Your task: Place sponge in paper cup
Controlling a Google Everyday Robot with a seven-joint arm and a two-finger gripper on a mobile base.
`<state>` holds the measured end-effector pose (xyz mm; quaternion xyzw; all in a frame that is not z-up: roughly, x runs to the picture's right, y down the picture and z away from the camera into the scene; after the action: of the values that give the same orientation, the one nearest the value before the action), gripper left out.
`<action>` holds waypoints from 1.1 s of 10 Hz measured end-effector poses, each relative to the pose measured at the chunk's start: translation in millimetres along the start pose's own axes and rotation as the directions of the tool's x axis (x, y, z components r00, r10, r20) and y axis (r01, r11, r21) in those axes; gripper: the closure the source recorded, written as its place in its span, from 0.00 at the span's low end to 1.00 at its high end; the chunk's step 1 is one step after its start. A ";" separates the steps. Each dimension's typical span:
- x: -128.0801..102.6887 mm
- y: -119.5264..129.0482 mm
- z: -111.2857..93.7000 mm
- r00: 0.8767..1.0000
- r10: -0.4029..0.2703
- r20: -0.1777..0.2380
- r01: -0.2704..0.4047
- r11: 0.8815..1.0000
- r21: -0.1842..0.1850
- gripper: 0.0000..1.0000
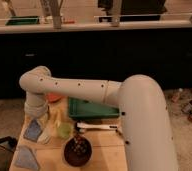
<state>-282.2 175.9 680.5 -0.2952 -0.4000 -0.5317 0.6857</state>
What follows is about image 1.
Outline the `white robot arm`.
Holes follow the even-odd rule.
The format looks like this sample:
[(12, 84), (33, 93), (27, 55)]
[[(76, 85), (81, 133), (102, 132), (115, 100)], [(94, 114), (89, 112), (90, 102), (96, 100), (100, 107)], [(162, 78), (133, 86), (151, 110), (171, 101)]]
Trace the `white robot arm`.
[(65, 79), (38, 66), (24, 73), (19, 85), (26, 92), (25, 113), (33, 118), (48, 111), (47, 93), (118, 108), (128, 171), (179, 171), (166, 100), (151, 77), (133, 75), (122, 82)]

